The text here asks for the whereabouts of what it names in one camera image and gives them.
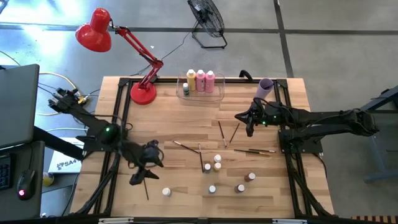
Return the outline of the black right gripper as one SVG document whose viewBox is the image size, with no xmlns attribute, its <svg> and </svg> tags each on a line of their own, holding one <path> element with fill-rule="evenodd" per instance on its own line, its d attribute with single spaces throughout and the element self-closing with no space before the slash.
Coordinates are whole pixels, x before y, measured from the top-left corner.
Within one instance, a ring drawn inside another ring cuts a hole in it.
<svg viewBox="0 0 398 224">
<path fill-rule="evenodd" d="M 238 113 L 234 117 L 242 122 L 248 122 L 246 125 L 246 134 L 247 136 L 252 136 L 254 132 L 254 123 L 250 119 L 255 115 L 255 120 L 259 124 L 263 124 L 265 126 L 272 125 L 278 126 L 282 123 L 282 113 L 279 108 L 269 105 L 263 104 L 259 101 L 254 101 L 255 110 L 248 109 L 245 112 Z"/>
</svg>

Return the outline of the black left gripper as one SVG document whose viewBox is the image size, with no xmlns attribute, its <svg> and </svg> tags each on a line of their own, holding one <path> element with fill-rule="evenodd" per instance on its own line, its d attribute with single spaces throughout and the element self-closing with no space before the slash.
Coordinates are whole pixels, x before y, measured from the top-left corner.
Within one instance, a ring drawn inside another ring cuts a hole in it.
<svg viewBox="0 0 398 224">
<path fill-rule="evenodd" d="M 139 167 L 147 167 L 147 164 L 153 164 L 154 166 L 163 167 L 162 160 L 164 153 L 159 148 L 158 140 L 151 140 L 144 145 L 140 145 L 136 142 L 132 143 L 132 160 L 135 165 Z M 130 185 L 141 184 L 144 178 L 149 179 L 160 179 L 160 177 L 150 170 L 139 169 L 130 178 Z"/>
</svg>

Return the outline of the large pink paint bottle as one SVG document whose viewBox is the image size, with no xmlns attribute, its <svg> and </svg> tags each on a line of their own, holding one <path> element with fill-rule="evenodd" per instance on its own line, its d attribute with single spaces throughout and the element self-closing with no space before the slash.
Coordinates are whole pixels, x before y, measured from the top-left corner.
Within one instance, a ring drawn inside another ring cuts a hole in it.
<svg viewBox="0 0 398 224">
<path fill-rule="evenodd" d="M 209 70 L 205 75 L 205 91 L 212 93 L 215 85 L 215 74 L 212 70 Z"/>
<path fill-rule="evenodd" d="M 196 73 L 196 90 L 199 92 L 205 91 L 205 72 L 198 70 Z"/>
</svg>

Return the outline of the large yellow paint bottle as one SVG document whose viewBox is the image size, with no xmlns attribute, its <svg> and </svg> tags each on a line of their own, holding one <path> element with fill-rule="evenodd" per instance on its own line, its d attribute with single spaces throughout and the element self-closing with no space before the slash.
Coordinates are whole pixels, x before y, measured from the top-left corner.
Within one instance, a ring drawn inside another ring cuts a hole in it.
<svg viewBox="0 0 398 224">
<path fill-rule="evenodd" d="M 196 90 L 196 72 L 194 69 L 189 69 L 187 74 L 187 83 L 190 91 Z"/>
</svg>

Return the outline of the thin black paintbrush gold ferrule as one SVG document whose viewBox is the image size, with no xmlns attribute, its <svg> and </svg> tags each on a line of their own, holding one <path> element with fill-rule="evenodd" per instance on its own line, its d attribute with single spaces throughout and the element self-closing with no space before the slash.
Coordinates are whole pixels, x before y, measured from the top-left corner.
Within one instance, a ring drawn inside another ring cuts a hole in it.
<svg viewBox="0 0 398 224">
<path fill-rule="evenodd" d="M 230 139 L 229 142 L 228 142 L 227 147 L 229 147 L 229 145 L 232 143 L 232 141 L 233 141 L 233 139 L 234 139 L 234 137 L 235 137 L 235 135 L 236 135 L 236 132 L 237 132 L 237 130 L 239 129 L 239 126 L 240 126 L 240 123 L 237 124 L 237 126 L 236 126 L 236 128 L 235 128 L 235 130 L 234 130 L 234 133 L 233 133 L 231 139 Z"/>
</svg>

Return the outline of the purple plastic cup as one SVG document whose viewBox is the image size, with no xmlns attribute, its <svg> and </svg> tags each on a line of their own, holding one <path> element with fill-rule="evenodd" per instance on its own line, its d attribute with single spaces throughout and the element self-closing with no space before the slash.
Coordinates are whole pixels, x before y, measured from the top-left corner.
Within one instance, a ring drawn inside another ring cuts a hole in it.
<svg viewBox="0 0 398 224">
<path fill-rule="evenodd" d="M 259 81 L 257 86 L 255 98 L 264 99 L 274 89 L 274 82 L 269 78 L 263 78 Z"/>
</svg>

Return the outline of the clear plastic bin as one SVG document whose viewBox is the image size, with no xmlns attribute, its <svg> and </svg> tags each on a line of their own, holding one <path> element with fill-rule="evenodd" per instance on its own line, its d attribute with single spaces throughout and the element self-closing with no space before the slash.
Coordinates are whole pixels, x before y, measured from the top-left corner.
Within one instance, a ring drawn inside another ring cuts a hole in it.
<svg viewBox="0 0 398 224">
<path fill-rule="evenodd" d="M 177 77 L 175 94 L 178 98 L 182 100 L 198 102 L 218 102 L 224 98 L 225 77 L 220 73 L 217 73 L 215 75 L 215 85 L 211 93 L 208 93 L 206 91 L 199 92 L 195 90 L 190 91 L 189 94 L 186 95 L 183 90 L 183 84 L 186 82 L 186 75 L 182 74 Z"/>
</svg>

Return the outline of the white cardboard box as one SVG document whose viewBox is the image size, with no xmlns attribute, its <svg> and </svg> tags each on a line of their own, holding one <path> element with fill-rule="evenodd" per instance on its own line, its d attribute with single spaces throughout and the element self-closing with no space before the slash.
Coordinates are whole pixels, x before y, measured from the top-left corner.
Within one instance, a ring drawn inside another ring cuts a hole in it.
<svg viewBox="0 0 398 224">
<path fill-rule="evenodd" d="M 54 151 L 49 165 L 51 174 L 78 174 L 81 170 L 81 161 Z"/>
</svg>

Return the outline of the red desk lamp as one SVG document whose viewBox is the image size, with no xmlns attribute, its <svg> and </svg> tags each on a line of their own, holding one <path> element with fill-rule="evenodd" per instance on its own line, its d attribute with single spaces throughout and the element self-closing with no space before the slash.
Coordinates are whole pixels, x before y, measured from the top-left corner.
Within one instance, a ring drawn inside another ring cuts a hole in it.
<svg viewBox="0 0 398 224">
<path fill-rule="evenodd" d="M 153 56 L 139 39 L 127 28 L 114 26 L 110 13 L 103 9 L 94 10 L 91 21 L 81 25 L 75 32 L 77 41 L 85 48 L 94 52 L 107 52 L 111 49 L 111 36 L 108 28 L 114 29 L 115 33 L 123 37 L 152 67 L 150 72 L 133 84 L 130 90 L 131 100 L 138 105 L 147 105 L 153 102 L 157 96 L 153 79 L 157 78 L 158 71 L 164 63 Z"/>
</svg>

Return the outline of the black floor fan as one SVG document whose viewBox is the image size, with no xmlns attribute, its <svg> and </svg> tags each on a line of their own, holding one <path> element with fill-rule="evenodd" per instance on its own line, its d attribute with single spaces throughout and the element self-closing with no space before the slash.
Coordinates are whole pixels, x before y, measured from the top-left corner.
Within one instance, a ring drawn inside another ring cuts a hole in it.
<svg viewBox="0 0 398 224">
<path fill-rule="evenodd" d="M 192 38 L 203 49 L 225 49 L 228 43 L 224 37 L 224 21 L 213 0 L 187 0 L 187 3 L 196 19 L 192 30 Z M 198 26 L 204 28 L 211 37 L 222 38 L 224 44 L 219 46 L 203 45 L 195 35 Z"/>
</svg>

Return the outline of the black computer mouse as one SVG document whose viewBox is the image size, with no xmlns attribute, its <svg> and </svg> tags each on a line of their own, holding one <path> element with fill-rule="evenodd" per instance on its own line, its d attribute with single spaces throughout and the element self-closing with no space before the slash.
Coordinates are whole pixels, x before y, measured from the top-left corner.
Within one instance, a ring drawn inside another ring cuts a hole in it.
<svg viewBox="0 0 398 224">
<path fill-rule="evenodd" d="M 28 200 L 34 194 L 35 170 L 27 169 L 22 172 L 17 181 L 17 196 L 19 200 Z"/>
</svg>

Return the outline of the black side desk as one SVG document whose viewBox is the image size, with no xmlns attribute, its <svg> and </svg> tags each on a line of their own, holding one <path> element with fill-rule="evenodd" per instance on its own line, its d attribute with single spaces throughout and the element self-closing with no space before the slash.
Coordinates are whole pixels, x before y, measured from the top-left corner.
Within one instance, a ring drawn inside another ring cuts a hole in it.
<svg viewBox="0 0 398 224">
<path fill-rule="evenodd" d="M 44 168 L 44 143 L 42 141 L 21 144 L 0 150 L 2 154 L 13 154 L 12 187 L 0 190 L 0 222 L 9 220 L 24 220 L 39 217 L 42 195 L 42 176 Z M 23 171 L 35 170 L 34 194 L 28 200 L 19 200 L 17 196 L 17 181 Z"/>
</svg>

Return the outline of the blue metal stand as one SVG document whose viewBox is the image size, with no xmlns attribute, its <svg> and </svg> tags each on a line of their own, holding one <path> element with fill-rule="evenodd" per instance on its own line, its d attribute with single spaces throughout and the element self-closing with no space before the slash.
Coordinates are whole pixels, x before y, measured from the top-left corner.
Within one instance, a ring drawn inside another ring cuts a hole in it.
<svg viewBox="0 0 398 224">
<path fill-rule="evenodd" d="M 384 90 L 361 109 L 376 115 L 380 129 L 369 138 L 377 171 L 367 175 L 365 183 L 398 178 L 398 85 Z"/>
</svg>

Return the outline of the black keyboard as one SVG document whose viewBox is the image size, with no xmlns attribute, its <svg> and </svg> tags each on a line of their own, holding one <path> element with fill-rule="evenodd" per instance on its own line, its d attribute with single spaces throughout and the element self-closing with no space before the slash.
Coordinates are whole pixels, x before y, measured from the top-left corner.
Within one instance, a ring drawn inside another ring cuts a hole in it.
<svg viewBox="0 0 398 224">
<path fill-rule="evenodd" d="M 13 164 L 13 154 L 0 155 L 0 190 L 6 190 L 12 187 Z"/>
</svg>

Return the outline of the white bracket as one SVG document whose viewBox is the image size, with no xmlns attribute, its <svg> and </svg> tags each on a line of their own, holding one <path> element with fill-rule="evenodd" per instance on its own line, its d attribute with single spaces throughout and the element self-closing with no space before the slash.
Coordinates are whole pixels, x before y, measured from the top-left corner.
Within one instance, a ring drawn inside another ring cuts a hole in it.
<svg viewBox="0 0 398 224">
<path fill-rule="evenodd" d="M 308 224 L 307 220 L 274 218 L 272 224 Z"/>
<path fill-rule="evenodd" d="M 133 217 L 100 218 L 98 224 L 129 224 L 134 223 Z"/>
</svg>

